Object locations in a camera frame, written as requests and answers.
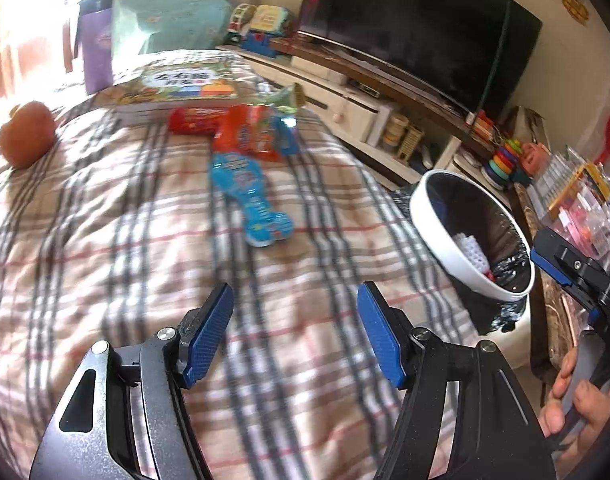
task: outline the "blue clamp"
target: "blue clamp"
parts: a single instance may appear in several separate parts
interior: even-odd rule
[[[404,390],[409,378],[405,365],[416,353],[409,339],[412,323],[402,310],[387,304],[374,282],[359,287],[357,306],[383,375]]]
[[[189,389],[207,375],[233,311],[234,293],[227,283],[221,283],[211,291],[201,308],[185,314],[178,326],[176,374],[179,386]]]
[[[534,262],[534,265],[543,269],[544,272],[549,274],[553,279],[560,285],[566,286],[571,285],[572,280],[569,279],[565,274],[560,272],[554,265],[543,258],[539,253],[536,252],[536,248],[532,248],[530,251],[530,259]]]

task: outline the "book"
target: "book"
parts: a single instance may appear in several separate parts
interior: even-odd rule
[[[99,92],[96,102],[114,107],[129,124],[146,124],[167,120],[176,108],[228,108],[242,100],[229,60],[205,59],[145,68]]]

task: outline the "plaid bedspread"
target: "plaid bedspread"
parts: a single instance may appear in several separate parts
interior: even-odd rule
[[[233,54],[179,51],[138,63],[200,56]],[[232,59],[246,92],[267,91]],[[478,340],[416,230],[304,110],[301,154],[263,163],[269,201],[295,233],[252,248],[238,205],[210,181],[207,139],[124,126],[94,99],[66,105],[76,92],[55,96],[58,140],[46,156],[24,171],[0,156],[0,453],[27,476],[96,340],[141,342],[226,281],[236,302],[226,340],[185,394],[215,479],[370,479],[402,396],[373,357],[357,286],[374,280],[390,305],[445,340]],[[446,465],[454,396],[434,472]],[[141,467],[155,476],[146,457]]]

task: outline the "orange snack package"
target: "orange snack package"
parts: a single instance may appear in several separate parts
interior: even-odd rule
[[[212,136],[226,114],[227,110],[176,108],[169,116],[167,129],[172,134]]]
[[[281,161],[271,115],[271,107],[265,105],[232,106],[221,119],[212,148],[219,153],[237,152],[270,162]]]

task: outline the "black tv screen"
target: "black tv screen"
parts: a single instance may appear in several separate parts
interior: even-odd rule
[[[507,20],[483,106],[493,119],[541,30],[540,20],[513,0],[318,0],[311,8],[307,1],[301,31],[393,65],[466,110],[479,105]]]

